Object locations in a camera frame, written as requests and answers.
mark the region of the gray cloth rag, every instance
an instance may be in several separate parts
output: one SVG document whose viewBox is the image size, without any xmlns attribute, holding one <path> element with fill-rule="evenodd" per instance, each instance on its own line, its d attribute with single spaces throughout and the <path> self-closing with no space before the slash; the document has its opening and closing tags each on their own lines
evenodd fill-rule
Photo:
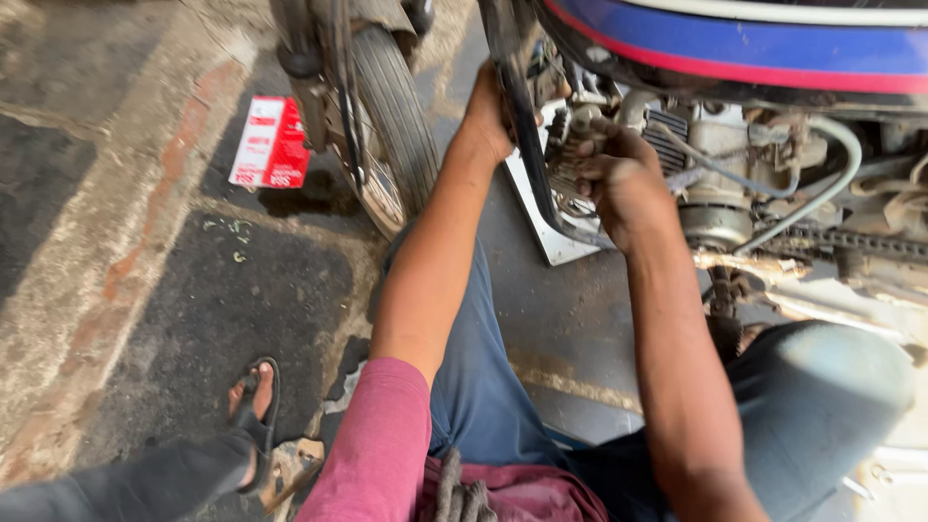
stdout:
<svg viewBox="0 0 928 522">
<path fill-rule="evenodd" d="M 461 453 L 452 448 L 442 459 L 442 474 L 435 502 L 427 510 L 428 522 L 496 522 L 487 503 L 486 483 L 476 480 L 461 485 Z"/>
</svg>

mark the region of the pink shirt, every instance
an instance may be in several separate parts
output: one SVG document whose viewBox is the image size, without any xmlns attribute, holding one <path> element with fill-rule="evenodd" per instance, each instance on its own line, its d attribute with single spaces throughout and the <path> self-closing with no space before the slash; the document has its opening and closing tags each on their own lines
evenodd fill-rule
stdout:
<svg viewBox="0 0 928 522">
<path fill-rule="evenodd" d="M 432 435 L 429 387 L 399 359 L 374 359 L 361 373 L 322 474 L 296 522 L 416 520 L 438 484 L 426 457 Z M 607 522 L 606 509 L 579 479 L 535 464 L 463 464 L 461 483 L 486 481 L 501 522 Z"/>
</svg>

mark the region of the dirty floor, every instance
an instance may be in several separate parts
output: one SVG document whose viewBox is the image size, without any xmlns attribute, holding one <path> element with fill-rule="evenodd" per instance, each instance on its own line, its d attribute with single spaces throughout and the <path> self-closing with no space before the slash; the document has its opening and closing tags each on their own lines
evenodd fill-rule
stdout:
<svg viewBox="0 0 928 522">
<path fill-rule="evenodd" d="M 444 152 L 487 51 L 473 0 L 435 4 L 415 80 Z M 263 0 L 0 6 L 0 484 L 214 434 L 259 355 L 287 376 L 281 437 L 337 428 L 320 403 L 367 352 L 387 243 L 331 154 L 303 189 L 226 182 L 251 96 L 290 92 L 269 20 Z M 594 442 L 641 427 L 623 258 L 549 268 L 502 172 L 480 237 L 542 418 Z M 831 504 L 820 520 L 853 516 Z"/>
</svg>

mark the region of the hand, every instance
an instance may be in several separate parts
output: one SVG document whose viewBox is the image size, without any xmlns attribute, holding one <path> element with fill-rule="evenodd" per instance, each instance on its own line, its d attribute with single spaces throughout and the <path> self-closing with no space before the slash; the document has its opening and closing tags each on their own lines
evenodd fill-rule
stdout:
<svg viewBox="0 0 928 522">
<path fill-rule="evenodd" d="M 509 116 L 503 111 L 503 97 L 496 82 L 493 62 L 487 60 L 477 71 L 470 101 L 459 132 L 468 132 L 481 139 L 494 163 L 500 163 L 512 154 L 506 123 Z"/>
<path fill-rule="evenodd" d="M 608 137 L 605 154 L 592 159 L 593 168 L 586 169 L 577 188 L 596 204 L 612 242 L 628 253 L 656 229 L 679 228 L 677 203 L 664 184 L 657 151 L 634 129 L 605 120 L 593 125 Z M 591 155 L 593 143 L 581 145 L 578 153 Z"/>
</svg>

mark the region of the black sandal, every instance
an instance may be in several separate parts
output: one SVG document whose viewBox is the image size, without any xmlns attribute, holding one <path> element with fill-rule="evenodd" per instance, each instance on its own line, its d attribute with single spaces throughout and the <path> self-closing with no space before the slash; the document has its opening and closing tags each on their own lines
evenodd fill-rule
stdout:
<svg viewBox="0 0 928 522">
<path fill-rule="evenodd" d="M 254 393 L 258 389 L 258 383 L 261 381 L 258 373 L 251 373 L 251 369 L 257 369 L 261 363 L 266 362 L 274 369 L 274 379 L 271 384 L 271 403 L 264 413 L 264 420 L 259 421 L 254 414 Z M 277 423 L 277 397 L 280 393 L 280 370 L 277 368 L 277 362 L 269 357 L 262 357 L 254 361 L 251 366 L 245 370 L 245 375 L 241 378 L 245 385 L 242 390 L 241 400 L 238 408 L 230 419 L 230 423 L 238 428 L 245 430 L 245 433 L 254 440 L 257 448 L 257 459 L 254 470 L 254 479 L 251 483 L 238 490 L 238 493 L 247 495 L 259 491 L 267 481 L 267 476 L 271 466 L 271 451 L 274 449 L 274 426 Z"/>
</svg>

